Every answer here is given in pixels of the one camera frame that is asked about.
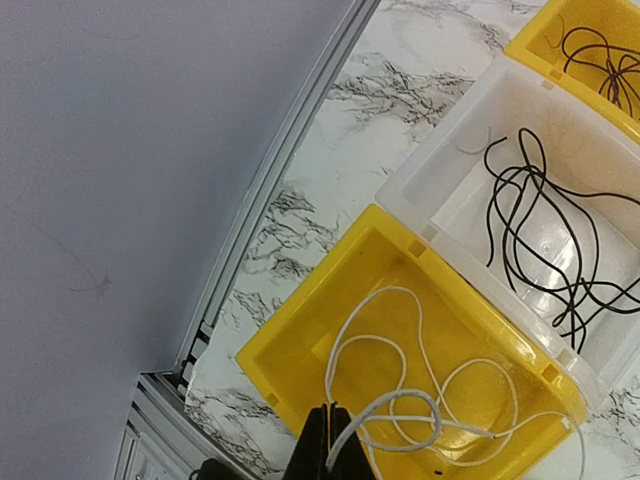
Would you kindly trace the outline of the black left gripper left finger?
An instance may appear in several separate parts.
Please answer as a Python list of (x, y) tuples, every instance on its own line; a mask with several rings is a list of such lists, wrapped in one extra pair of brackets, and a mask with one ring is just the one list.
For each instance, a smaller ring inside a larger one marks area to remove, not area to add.
[(284, 480), (325, 480), (329, 449), (329, 420), (326, 404), (312, 408), (284, 473)]

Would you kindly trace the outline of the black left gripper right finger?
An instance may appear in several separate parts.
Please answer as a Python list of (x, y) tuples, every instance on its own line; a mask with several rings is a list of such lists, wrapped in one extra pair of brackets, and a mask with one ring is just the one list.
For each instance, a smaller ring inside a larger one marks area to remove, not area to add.
[[(329, 446), (336, 445), (339, 435), (351, 422), (347, 410), (333, 403), (329, 410)], [(356, 433), (350, 435), (338, 453), (329, 472), (331, 480), (374, 480), (375, 475)]]

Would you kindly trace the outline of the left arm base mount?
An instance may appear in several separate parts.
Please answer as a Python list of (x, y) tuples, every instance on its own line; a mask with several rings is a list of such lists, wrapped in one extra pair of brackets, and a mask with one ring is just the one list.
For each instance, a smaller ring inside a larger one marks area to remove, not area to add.
[(189, 480), (238, 480), (236, 472), (225, 463), (211, 458), (205, 460), (199, 468), (192, 471)]

